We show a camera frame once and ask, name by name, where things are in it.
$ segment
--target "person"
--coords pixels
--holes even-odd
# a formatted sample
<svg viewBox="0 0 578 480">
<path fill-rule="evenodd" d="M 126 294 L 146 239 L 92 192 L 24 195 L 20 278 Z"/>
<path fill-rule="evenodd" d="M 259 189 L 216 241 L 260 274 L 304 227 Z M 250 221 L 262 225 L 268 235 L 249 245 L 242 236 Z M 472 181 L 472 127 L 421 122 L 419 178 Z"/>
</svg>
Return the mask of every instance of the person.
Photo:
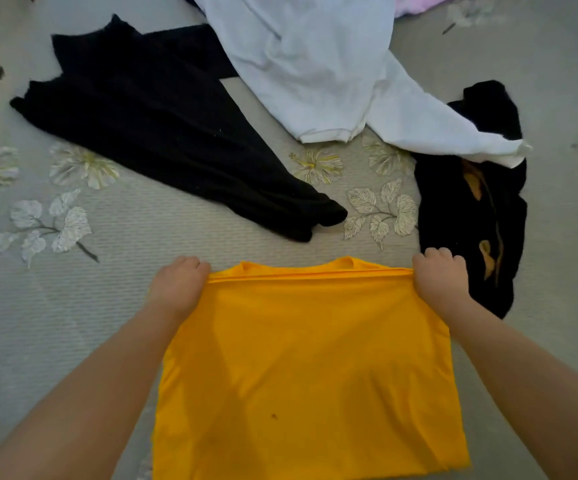
<svg viewBox="0 0 578 480">
<path fill-rule="evenodd" d="M 430 248 L 413 257 L 413 270 L 417 293 L 448 325 L 547 476 L 578 478 L 578 374 L 469 296 L 462 257 Z M 110 478 L 209 272 L 195 257 L 159 270 L 142 309 L 1 444 L 0 479 Z"/>
</svg>

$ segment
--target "clothing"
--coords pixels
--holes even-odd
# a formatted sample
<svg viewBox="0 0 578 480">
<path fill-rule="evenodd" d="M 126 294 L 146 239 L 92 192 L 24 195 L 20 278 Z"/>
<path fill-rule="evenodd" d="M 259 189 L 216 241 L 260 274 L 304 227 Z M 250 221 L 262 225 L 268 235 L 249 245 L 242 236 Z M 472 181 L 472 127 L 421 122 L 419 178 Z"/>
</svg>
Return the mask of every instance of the clothing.
<svg viewBox="0 0 578 480">
<path fill-rule="evenodd" d="M 464 90 L 450 106 L 481 131 L 522 138 L 516 105 L 496 80 Z M 525 244 L 526 161 L 515 168 L 472 163 L 455 156 L 415 155 L 420 190 L 420 249 L 449 248 L 467 262 L 469 293 L 500 318 L 514 300 Z"/>
<path fill-rule="evenodd" d="M 342 222 L 347 211 L 293 177 L 229 97 L 217 77 L 233 68 L 205 45 L 209 29 L 182 30 L 143 36 L 114 15 L 97 32 L 55 35 L 63 74 L 31 81 L 11 105 L 40 129 L 290 239 Z M 192 31 L 199 50 L 176 40 Z"/>
<path fill-rule="evenodd" d="M 394 18 L 399 18 L 408 13 L 415 15 L 427 11 L 445 0 L 396 0 L 396 12 Z"/>
<path fill-rule="evenodd" d="M 303 143 L 369 125 L 406 150 L 518 165 L 521 141 L 479 132 L 389 51 L 396 0 L 195 0 L 243 81 Z"/>
<path fill-rule="evenodd" d="M 355 480 L 469 466 L 449 330 L 412 271 L 213 273 L 169 346 L 156 480 Z"/>
</svg>

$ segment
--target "pink fabric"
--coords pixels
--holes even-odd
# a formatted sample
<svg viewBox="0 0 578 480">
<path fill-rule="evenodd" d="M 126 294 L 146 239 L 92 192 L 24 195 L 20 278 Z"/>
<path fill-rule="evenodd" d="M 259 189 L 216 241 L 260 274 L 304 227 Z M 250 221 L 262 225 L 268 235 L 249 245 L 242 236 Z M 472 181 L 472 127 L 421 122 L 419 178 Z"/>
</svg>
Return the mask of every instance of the pink fabric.
<svg viewBox="0 0 578 480">
<path fill-rule="evenodd" d="M 408 13 L 422 13 L 443 1 L 445 0 L 396 0 L 396 13 L 394 18 Z"/>
</svg>

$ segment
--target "person's right hand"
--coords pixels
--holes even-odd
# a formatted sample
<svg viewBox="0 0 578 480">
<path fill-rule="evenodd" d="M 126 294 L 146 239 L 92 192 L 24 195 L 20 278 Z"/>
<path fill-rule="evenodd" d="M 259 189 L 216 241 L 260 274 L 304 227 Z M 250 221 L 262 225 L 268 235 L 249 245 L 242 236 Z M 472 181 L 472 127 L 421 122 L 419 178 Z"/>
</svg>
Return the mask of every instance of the person's right hand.
<svg viewBox="0 0 578 480">
<path fill-rule="evenodd" d="M 161 268 L 151 282 L 146 304 L 184 320 L 194 311 L 211 265 L 196 257 L 180 256 Z"/>
<path fill-rule="evenodd" d="M 418 295 L 437 314 L 456 300 L 470 299 L 467 265 L 447 248 L 427 248 L 413 256 L 413 281 Z"/>
</svg>

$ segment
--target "yellow fabric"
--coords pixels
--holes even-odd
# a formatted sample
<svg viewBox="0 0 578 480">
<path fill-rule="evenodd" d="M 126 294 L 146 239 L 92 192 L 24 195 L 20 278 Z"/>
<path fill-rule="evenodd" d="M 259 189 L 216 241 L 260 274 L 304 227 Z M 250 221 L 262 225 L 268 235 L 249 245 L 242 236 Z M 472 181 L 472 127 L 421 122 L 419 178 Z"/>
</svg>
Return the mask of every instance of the yellow fabric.
<svg viewBox="0 0 578 480">
<path fill-rule="evenodd" d="M 155 480 L 355 480 L 469 466 L 449 331 L 410 269 L 214 273 L 168 348 Z"/>
</svg>

